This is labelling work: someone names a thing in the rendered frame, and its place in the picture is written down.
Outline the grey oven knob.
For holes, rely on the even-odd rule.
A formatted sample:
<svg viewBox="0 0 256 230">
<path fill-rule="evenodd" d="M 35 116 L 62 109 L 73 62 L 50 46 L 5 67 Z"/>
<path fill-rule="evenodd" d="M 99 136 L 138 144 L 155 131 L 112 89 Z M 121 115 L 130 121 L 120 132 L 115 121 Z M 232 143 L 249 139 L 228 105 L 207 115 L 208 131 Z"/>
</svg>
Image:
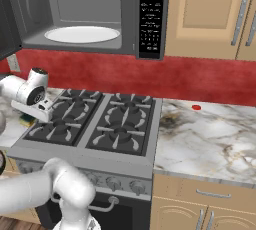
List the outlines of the grey oven knob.
<svg viewBox="0 0 256 230">
<path fill-rule="evenodd" d="M 86 174 L 87 178 L 92 182 L 93 185 L 97 185 L 99 182 L 99 177 L 96 176 L 95 174 L 88 172 Z"/>
<path fill-rule="evenodd" d="M 106 179 L 106 184 L 112 191 L 121 189 L 121 182 L 115 177 L 108 177 Z"/>
<path fill-rule="evenodd" d="M 145 185 L 141 181 L 132 181 L 130 183 L 130 188 L 137 196 L 145 193 Z"/>
</svg>

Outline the dark grey microwave oven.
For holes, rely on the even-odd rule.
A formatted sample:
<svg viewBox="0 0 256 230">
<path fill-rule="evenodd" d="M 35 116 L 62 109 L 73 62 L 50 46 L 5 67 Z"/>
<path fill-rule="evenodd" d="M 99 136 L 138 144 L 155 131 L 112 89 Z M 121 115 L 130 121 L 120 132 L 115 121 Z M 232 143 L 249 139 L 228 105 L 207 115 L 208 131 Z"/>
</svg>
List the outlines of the dark grey microwave oven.
<svg viewBox="0 0 256 230">
<path fill-rule="evenodd" d="M 21 49 L 164 56 L 168 0 L 10 0 Z M 60 43 L 44 34 L 56 28 L 100 26 L 120 35 L 96 43 Z"/>
</svg>

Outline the beige wall cupboard door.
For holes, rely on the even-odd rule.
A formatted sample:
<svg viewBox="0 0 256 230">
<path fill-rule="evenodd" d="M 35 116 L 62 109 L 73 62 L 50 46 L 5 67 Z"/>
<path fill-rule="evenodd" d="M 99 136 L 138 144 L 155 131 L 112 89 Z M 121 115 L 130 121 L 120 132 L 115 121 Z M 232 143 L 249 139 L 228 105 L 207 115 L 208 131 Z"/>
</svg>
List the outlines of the beige wall cupboard door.
<svg viewBox="0 0 256 230">
<path fill-rule="evenodd" d="M 167 56 L 233 59 L 231 45 L 241 0 L 169 0 L 165 54 Z"/>
<path fill-rule="evenodd" d="M 248 37 L 248 17 L 252 8 L 256 8 L 256 0 L 249 0 L 247 14 L 243 24 L 243 30 L 241 32 L 241 38 L 238 45 L 236 54 L 236 60 L 256 61 L 256 32 L 250 46 L 246 46 L 246 40 Z"/>
</svg>

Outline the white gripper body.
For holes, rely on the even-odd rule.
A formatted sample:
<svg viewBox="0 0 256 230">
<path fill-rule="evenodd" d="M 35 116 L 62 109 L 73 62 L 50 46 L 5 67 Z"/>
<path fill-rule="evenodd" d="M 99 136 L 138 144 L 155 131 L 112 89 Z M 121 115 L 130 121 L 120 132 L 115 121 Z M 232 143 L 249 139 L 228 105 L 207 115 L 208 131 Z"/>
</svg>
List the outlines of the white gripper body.
<svg viewBox="0 0 256 230">
<path fill-rule="evenodd" d="M 42 121 L 49 122 L 52 119 L 53 102 L 49 99 L 44 99 L 37 104 L 28 106 L 14 100 L 11 101 L 11 106 L 23 113 L 33 116 L 34 118 Z"/>
</svg>

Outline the yellow green sponge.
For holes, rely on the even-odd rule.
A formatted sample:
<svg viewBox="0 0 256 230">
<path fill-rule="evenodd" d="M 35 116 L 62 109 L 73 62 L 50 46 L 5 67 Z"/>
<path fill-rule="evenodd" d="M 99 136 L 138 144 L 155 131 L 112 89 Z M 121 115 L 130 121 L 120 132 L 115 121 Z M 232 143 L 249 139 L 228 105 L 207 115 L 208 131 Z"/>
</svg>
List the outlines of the yellow green sponge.
<svg viewBox="0 0 256 230">
<path fill-rule="evenodd" d="M 22 114 L 19 118 L 19 122 L 23 126 L 31 127 L 35 122 L 35 118 L 28 114 Z"/>
</svg>

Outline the grey gas hob oven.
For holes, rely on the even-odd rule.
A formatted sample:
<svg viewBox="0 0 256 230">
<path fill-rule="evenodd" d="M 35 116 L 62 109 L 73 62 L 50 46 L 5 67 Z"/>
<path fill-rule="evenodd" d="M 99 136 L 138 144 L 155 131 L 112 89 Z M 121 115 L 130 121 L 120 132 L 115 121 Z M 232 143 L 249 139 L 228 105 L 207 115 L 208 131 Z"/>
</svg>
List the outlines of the grey gas hob oven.
<svg viewBox="0 0 256 230">
<path fill-rule="evenodd" d="M 8 156 L 21 173 L 42 169 L 52 157 L 99 177 L 97 193 L 120 199 L 107 214 L 92 213 L 102 230 L 150 230 L 153 166 L 162 100 L 136 94 L 63 91 L 54 101 L 53 118 L 36 122 L 11 147 Z M 112 191 L 108 177 L 121 182 Z M 130 188 L 141 181 L 145 193 Z"/>
</svg>

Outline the white wall socket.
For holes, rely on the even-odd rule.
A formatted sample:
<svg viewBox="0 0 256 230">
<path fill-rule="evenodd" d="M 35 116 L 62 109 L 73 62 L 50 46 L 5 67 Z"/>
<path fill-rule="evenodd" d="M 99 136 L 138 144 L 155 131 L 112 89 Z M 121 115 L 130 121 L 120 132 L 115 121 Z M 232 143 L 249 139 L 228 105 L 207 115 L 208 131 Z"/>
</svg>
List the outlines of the white wall socket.
<svg viewBox="0 0 256 230">
<path fill-rule="evenodd" d="M 9 68 L 11 71 L 14 71 L 14 72 L 19 72 L 20 71 L 20 66 L 19 66 L 19 63 L 18 63 L 18 59 L 16 57 L 15 54 L 12 54 L 10 56 L 7 57 L 7 62 L 8 62 L 8 65 L 9 65 Z"/>
</svg>

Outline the dark grey microwave door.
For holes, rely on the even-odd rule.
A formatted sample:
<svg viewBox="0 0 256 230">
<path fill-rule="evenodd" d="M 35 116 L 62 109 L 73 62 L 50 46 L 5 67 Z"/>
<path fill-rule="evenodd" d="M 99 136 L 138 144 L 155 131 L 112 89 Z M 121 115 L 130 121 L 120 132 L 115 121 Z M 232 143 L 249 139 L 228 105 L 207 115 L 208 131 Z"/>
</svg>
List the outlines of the dark grey microwave door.
<svg viewBox="0 0 256 230">
<path fill-rule="evenodd" d="M 0 60 L 22 48 L 10 0 L 0 0 Z"/>
</svg>

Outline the beige drawer front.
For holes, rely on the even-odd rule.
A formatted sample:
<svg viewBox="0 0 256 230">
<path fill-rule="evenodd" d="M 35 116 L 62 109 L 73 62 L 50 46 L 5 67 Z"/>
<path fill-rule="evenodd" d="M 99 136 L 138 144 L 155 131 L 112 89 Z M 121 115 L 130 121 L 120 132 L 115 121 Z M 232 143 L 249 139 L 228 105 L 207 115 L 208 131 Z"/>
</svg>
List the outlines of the beige drawer front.
<svg viewBox="0 0 256 230">
<path fill-rule="evenodd" d="M 224 199 L 204 196 L 196 193 L 196 189 L 217 194 L 231 194 L 232 197 Z M 162 198 L 256 213 L 256 189 L 246 187 L 155 174 L 153 195 Z"/>
</svg>

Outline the white microwave turntable plate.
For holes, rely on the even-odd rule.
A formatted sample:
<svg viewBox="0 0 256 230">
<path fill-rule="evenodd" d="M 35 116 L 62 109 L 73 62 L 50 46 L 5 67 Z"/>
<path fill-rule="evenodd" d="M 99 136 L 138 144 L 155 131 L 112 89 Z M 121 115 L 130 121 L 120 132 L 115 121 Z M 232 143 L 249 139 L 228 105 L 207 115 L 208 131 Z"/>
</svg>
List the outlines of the white microwave turntable plate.
<svg viewBox="0 0 256 230">
<path fill-rule="evenodd" d="M 118 30 L 100 26 L 70 26 L 52 29 L 44 36 L 51 41 L 60 43 L 96 43 L 117 38 L 120 35 Z"/>
</svg>

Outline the beige base cupboard door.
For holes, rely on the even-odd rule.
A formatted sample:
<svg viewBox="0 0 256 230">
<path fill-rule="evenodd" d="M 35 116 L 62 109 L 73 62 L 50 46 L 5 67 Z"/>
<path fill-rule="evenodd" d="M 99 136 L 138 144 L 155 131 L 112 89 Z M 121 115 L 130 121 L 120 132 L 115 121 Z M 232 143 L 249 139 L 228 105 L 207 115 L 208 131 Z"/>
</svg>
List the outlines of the beige base cupboard door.
<svg viewBox="0 0 256 230">
<path fill-rule="evenodd" d="M 196 230 L 200 209 L 204 220 L 206 205 L 154 196 L 150 230 Z"/>
<path fill-rule="evenodd" d="M 211 230 L 256 230 L 256 213 L 213 206 L 207 209 L 202 230 L 206 230 L 211 211 L 214 211 Z"/>
</svg>

